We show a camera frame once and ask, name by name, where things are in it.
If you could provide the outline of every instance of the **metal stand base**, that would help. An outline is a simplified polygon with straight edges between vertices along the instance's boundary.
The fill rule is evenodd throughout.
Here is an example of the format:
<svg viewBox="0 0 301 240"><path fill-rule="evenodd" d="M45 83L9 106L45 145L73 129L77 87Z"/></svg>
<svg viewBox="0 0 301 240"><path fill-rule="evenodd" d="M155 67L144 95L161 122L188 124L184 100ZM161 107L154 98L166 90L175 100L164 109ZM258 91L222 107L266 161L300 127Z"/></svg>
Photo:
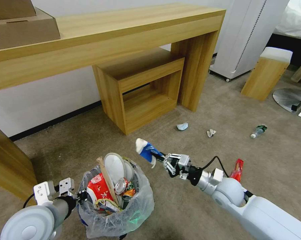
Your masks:
<svg viewBox="0 0 301 240"><path fill-rule="evenodd" d="M291 110L291 105L299 105L301 102L301 90L292 88L283 88L274 91L273 98L279 106L288 112Z"/></svg>

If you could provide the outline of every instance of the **wooden console table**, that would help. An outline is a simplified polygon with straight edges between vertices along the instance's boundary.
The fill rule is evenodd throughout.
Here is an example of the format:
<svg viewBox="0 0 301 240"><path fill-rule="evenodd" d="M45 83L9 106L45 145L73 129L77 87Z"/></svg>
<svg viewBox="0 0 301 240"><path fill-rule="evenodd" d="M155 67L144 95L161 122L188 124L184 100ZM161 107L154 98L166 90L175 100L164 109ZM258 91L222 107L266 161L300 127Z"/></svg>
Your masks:
<svg viewBox="0 0 301 240"><path fill-rule="evenodd" d="M185 56L178 101L196 111L225 10L188 4L56 18L61 39L0 50L0 89L172 43ZM28 157L0 131L0 186L26 199Z"/></svg>

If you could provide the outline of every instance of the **trash can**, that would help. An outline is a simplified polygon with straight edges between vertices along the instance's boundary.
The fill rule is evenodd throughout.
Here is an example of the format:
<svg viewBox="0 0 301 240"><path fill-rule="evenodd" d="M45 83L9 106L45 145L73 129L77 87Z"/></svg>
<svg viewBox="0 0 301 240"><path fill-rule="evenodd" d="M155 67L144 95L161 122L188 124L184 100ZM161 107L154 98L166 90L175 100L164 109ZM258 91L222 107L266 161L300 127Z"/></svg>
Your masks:
<svg viewBox="0 0 301 240"><path fill-rule="evenodd" d="M88 238L115 237L134 231L154 210L153 191L147 177L135 162L132 160L129 160L129 162L134 169L134 176L131 182L136 189L136 194L131 198L124 210L104 216L95 211L94 205L90 201L83 201L78 205L78 213L86 226ZM85 190L89 181L100 173L99 166L86 172L80 183L79 191Z"/></svg>

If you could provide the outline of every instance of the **crumpled paper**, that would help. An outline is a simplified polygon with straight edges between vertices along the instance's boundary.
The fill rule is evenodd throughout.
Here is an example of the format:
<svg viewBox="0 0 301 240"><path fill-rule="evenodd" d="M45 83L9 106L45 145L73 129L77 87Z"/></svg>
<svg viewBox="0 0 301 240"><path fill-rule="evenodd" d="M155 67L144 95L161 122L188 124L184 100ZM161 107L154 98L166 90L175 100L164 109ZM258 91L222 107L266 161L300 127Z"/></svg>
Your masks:
<svg viewBox="0 0 301 240"><path fill-rule="evenodd" d="M188 128L188 123L177 124L176 126L177 126L178 130L183 131Z"/></svg>
<svg viewBox="0 0 301 240"><path fill-rule="evenodd" d="M212 137L215 133L216 133L216 131L213 129L210 129L209 131L207 131L207 135L209 138Z"/></svg>

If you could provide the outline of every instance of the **bed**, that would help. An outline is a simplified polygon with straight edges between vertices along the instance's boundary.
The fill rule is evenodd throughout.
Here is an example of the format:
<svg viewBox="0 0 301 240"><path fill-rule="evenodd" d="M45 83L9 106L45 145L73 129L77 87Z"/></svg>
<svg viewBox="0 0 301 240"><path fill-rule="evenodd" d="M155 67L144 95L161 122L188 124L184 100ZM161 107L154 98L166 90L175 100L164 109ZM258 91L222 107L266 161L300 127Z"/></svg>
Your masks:
<svg viewBox="0 0 301 240"><path fill-rule="evenodd" d="M278 47L293 52L291 64L301 65L301 0L290 0L270 37L267 47Z"/></svg>

